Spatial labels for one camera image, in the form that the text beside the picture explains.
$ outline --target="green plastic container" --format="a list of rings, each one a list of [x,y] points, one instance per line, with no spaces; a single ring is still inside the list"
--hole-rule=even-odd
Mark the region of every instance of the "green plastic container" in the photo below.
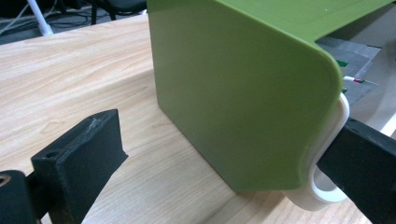
[[[342,89],[315,40],[389,0],[148,0],[158,103],[235,191],[297,189]]]

